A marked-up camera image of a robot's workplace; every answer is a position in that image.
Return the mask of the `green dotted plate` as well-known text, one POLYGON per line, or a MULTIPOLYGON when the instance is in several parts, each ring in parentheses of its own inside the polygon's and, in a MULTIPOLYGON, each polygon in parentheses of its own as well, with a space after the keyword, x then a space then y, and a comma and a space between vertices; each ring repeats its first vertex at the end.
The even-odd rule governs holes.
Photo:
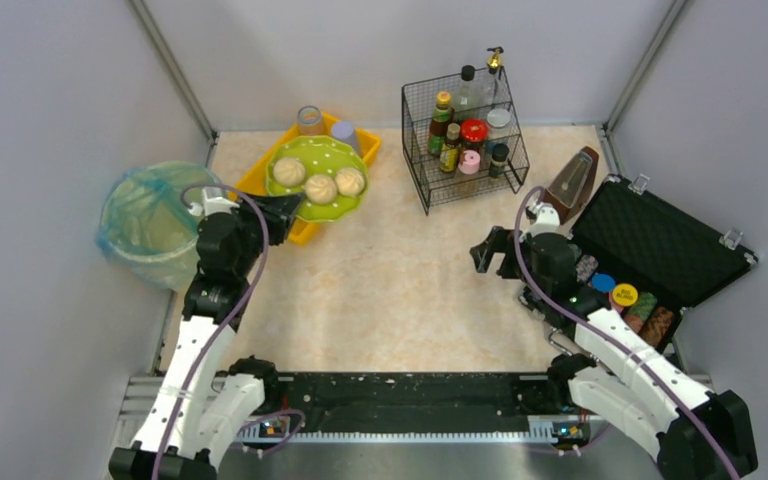
POLYGON ((334 179, 336 172, 344 167, 354 167, 366 176, 366 189, 357 198, 345 197, 338 194, 337 198, 327 205, 314 205, 306 197, 306 201, 298 211, 299 219, 311 223, 335 222, 349 212, 356 210, 364 198, 369 186, 367 166, 351 146, 332 139, 328 136, 300 136, 280 148, 267 163, 267 194, 269 196, 303 193, 305 182, 295 188, 286 188, 273 178, 274 162, 282 157, 297 157, 307 169, 306 180, 314 174, 325 174, 334 179))

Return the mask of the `small black lid jar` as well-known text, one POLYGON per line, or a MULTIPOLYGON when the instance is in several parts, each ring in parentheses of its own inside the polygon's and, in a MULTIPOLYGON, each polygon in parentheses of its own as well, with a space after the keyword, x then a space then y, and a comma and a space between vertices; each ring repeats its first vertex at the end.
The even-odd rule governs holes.
POLYGON ((507 159, 509 155, 509 148, 505 143, 495 143, 490 152, 490 178, 501 178, 504 175, 507 159))

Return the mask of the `yellow cap sauce bottle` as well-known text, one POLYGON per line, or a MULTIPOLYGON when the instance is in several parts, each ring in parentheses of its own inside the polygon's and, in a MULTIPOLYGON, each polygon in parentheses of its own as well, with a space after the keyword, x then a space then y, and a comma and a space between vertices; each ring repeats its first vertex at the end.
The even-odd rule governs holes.
POLYGON ((429 155, 438 157, 441 154, 448 125, 453 117, 451 101, 452 95, 448 91, 440 91, 436 95, 436 104, 428 129, 427 151, 429 155))

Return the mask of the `small yellow oil bottle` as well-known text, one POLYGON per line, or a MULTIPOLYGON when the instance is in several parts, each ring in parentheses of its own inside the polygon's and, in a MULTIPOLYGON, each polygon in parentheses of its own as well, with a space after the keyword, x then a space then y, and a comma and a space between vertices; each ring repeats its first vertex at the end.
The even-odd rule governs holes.
POLYGON ((459 160, 460 139, 461 126, 457 123, 450 123, 447 126, 439 157, 439 167, 443 173, 452 173, 456 170, 459 160))

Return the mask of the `purple plastic cup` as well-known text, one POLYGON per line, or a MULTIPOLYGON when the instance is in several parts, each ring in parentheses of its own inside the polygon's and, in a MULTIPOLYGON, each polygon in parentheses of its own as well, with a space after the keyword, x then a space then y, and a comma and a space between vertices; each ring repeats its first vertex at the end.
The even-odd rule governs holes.
POLYGON ((330 127, 330 136, 337 141, 351 146, 359 156, 363 156, 356 128, 351 122, 345 120, 336 121, 330 127))

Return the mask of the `red lid sauce jar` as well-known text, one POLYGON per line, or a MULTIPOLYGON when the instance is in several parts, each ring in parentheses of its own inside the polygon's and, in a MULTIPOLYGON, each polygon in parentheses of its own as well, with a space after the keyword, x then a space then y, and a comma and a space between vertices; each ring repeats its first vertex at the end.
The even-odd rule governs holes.
POLYGON ((482 153, 489 133, 486 122, 478 118, 470 118, 463 120, 460 127, 463 148, 482 153))

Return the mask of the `pink lid spice jar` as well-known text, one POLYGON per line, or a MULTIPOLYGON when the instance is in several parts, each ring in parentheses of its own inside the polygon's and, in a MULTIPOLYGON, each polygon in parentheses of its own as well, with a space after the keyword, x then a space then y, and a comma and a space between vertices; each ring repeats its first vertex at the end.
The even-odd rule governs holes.
POLYGON ((458 162, 458 171, 463 175, 474 175, 480 170, 481 154, 472 149, 461 152, 458 162))

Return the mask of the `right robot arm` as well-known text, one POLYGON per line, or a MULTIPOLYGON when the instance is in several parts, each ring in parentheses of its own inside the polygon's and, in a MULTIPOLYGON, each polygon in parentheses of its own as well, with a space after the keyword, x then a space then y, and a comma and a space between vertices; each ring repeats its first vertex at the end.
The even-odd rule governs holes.
POLYGON ((477 272, 492 257, 498 275, 522 280, 527 306, 572 331, 580 352, 558 358, 548 375, 558 397, 601 415, 641 446, 665 479, 740 479, 758 468, 746 403, 685 375, 615 310, 565 236, 532 226, 495 226, 470 250, 477 272))

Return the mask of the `silver lid white can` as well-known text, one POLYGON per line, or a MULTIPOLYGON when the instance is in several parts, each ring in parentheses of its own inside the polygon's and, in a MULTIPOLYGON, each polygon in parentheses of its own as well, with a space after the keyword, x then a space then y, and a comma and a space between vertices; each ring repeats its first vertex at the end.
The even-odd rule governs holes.
POLYGON ((488 128, 485 153, 491 154, 494 146, 510 134, 512 114, 508 109, 497 107, 488 112, 485 122, 488 128))

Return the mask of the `blue transparent cup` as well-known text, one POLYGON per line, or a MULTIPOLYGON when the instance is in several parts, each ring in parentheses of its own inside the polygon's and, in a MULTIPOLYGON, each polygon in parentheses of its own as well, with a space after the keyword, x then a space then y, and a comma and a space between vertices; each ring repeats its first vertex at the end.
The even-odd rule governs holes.
POLYGON ((328 133, 321 110, 313 105, 306 105, 299 109, 296 125, 300 136, 319 136, 328 133))

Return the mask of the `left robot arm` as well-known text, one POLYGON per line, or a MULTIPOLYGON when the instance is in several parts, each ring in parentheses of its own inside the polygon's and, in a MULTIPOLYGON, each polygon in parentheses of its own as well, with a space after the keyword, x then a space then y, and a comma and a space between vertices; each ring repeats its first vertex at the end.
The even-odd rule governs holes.
POLYGON ((111 454, 108 471, 114 479, 215 479, 248 419, 277 402, 275 366, 256 358, 233 365, 215 400, 208 397, 268 250, 288 238, 305 197, 238 193, 230 200, 226 186, 199 188, 199 199, 185 204, 200 220, 198 262, 173 357, 131 444, 111 454))

